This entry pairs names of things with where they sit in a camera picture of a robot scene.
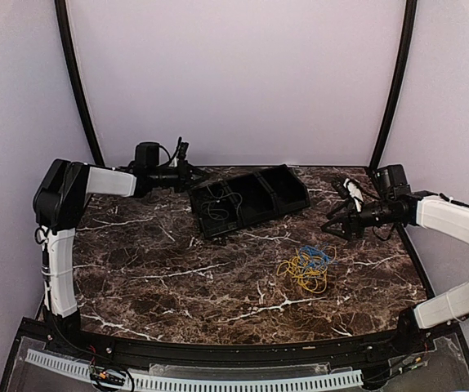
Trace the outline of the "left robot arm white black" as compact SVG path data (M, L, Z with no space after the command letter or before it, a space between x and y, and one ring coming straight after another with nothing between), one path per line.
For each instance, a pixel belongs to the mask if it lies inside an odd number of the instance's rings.
M186 159L189 144L179 140L168 161L159 161L164 147L142 142L125 167L98 167L89 163L55 160L33 197L38 224L35 242L42 249L44 305L63 319L78 311L74 294L73 246L87 200L93 194L143 198L154 189L185 192L208 178Z

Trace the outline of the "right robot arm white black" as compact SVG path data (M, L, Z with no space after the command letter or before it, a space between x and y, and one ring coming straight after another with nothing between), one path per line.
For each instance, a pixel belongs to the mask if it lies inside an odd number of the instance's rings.
M321 229L351 241L362 238L368 228L383 225L413 225L431 229L469 245L469 205L445 194L413 192L400 164L375 171L377 195L370 203L354 180L334 180L342 203L327 215ZM422 331L469 317L469 281L407 310L399 317L400 329L390 337L397 354L407 354L422 339Z

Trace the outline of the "black three-compartment bin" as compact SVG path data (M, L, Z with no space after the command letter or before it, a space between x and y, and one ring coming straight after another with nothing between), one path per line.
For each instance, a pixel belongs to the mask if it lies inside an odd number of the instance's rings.
M285 164L219 180L189 192L207 239L278 219L310 206L307 187Z

